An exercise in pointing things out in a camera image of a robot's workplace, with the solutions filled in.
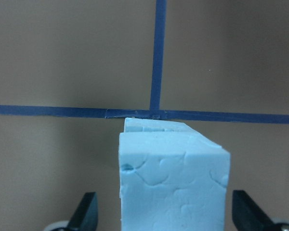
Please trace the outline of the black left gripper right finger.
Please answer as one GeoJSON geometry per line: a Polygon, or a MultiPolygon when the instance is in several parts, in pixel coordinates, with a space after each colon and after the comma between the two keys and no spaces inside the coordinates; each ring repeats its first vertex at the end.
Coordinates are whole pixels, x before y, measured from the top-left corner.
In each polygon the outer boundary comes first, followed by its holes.
{"type": "Polygon", "coordinates": [[[232,221],[238,231],[289,231],[289,223],[273,222],[244,190],[232,192],[232,221]]]}

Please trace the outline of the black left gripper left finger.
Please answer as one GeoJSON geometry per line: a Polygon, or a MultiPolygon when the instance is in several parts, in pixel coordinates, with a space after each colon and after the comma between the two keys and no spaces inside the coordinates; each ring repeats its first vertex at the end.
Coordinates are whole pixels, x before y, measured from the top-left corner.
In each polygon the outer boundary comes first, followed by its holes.
{"type": "Polygon", "coordinates": [[[84,194],[66,228],[69,231],[95,231],[97,224],[97,194],[96,192],[87,192],[84,194]]]}

